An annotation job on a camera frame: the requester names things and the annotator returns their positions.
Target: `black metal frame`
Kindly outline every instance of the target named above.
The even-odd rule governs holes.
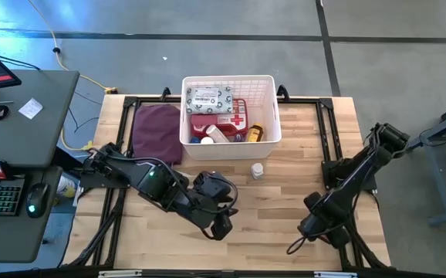
[[[120,118],[120,125],[119,130],[117,134],[117,144],[123,143],[123,137],[125,135],[125,127],[127,125],[127,115],[129,113],[129,109],[134,105],[135,111],[140,107],[142,103],[180,103],[181,97],[180,96],[170,96],[171,92],[168,88],[165,88],[163,93],[160,97],[125,97],[123,101],[123,110],[122,115]],[[333,100],[330,97],[327,98],[309,98],[309,97],[290,97],[287,89],[280,85],[278,88],[278,91],[276,95],[278,98],[278,103],[284,103],[284,104],[312,104],[316,108],[317,112],[317,121],[319,124],[319,135],[321,139],[321,145],[323,148],[323,156],[324,161],[331,161],[331,154],[329,152],[329,143],[328,143],[328,137],[326,134],[326,125],[324,124],[324,116],[323,116],[323,110],[326,108],[329,118],[329,124],[331,126],[331,134],[333,137],[333,146],[335,149],[336,159],[340,159],[342,155],[341,151],[341,144],[340,144],[340,136],[338,135],[338,127],[336,125],[336,118],[334,114],[334,106],[333,106]],[[133,121],[130,127],[130,136],[129,141],[127,142],[127,157],[131,157],[133,154],[133,148],[132,148],[132,132],[133,132]],[[103,203],[103,211],[101,213],[101,220],[100,220],[100,226],[104,223],[106,220],[106,217],[109,214],[110,211],[110,204],[113,197],[113,190],[112,188],[108,188],[106,190],[105,195],[105,201]],[[125,195],[127,193],[126,189],[120,189],[120,193],[122,195]],[[121,214],[119,217],[115,219],[115,223],[113,224],[113,232],[112,232],[112,240],[110,241],[110,248],[108,252],[108,257],[106,258],[105,264],[107,265],[113,265],[115,260],[115,255],[117,252],[117,243],[118,243],[118,237],[120,233],[120,223],[122,221]],[[101,260],[101,251],[103,250],[103,239],[101,240],[100,244],[95,250],[95,253],[93,254],[93,265],[97,266],[100,264]],[[346,248],[340,248],[339,249],[340,254],[340,262],[342,269],[347,269],[351,267],[350,261],[348,260],[348,256],[346,254]],[[355,258],[355,265],[359,267],[363,267],[363,259],[360,255],[360,251],[358,250],[358,247],[353,245],[353,254]]]

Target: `white plastic basket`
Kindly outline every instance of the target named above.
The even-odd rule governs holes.
[[[234,98],[247,104],[248,127],[263,125],[264,134],[255,143],[190,144],[191,118],[185,110],[188,88],[230,86]],[[184,78],[181,92],[180,142],[195,160],[266,158],[282,139],[279,124],[275,81],[272,76],[189,76]]]

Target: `yellow bottle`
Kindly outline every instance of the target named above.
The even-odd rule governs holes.
[[[262,125],[256,123],[248,129],[246,142],[259,142],[263,134],[264,130],[262,129]]]

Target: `wet wipes package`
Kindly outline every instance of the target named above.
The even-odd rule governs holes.
[[[231,113],[231,87],[205,87],[187,89],[188,114],[226,114]]]

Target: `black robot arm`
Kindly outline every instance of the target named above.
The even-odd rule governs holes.
[[[325,184],[330,190],[324,195],[313,192],[304,198],[310,214],[297,227],[303,241],[319,238],[340,248],[352,239],[359,243],[366,258],[372,258],[373,254],[349,219],[365,182],[391,159],[404,154],[408,138],[390,124],[376,124],[368,137],[369,144],[355,157],[323,168]]]

